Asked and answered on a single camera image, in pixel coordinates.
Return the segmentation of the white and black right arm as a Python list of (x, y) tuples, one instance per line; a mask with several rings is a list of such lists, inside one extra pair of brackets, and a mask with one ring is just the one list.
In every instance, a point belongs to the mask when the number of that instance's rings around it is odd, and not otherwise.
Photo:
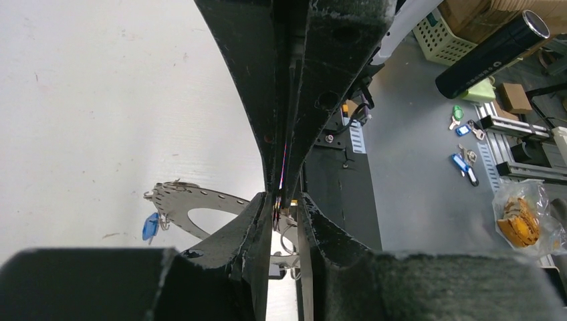
[(198, 1), (263, 163), (267, 208), (288, 207), (331, 115), (436, 1)]

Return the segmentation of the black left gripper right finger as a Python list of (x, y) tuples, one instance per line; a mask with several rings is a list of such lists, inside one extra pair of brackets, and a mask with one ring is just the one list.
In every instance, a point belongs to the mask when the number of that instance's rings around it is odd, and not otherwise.
[(376, 251), (298, 202), (306, 320), (565, 320), (542, 268), (510, 251)]

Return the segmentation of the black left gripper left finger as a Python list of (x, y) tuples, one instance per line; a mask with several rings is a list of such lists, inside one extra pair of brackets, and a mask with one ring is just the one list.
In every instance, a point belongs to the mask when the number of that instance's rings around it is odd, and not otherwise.
[(271, 202), (190, 249), (35, 248), (1, 266), (2, 320), (264, 320)]

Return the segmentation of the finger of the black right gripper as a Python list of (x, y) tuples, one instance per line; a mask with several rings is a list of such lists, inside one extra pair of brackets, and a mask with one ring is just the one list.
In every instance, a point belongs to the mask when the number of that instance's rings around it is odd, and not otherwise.
[(267, 193), (278, 190), (281, 83), (273, 1), (197, 1), (259, 148)]
[(327, 121), (394, 19), (396, 1), (308, 1), (298, 79), (286, 127), (283, 206)]

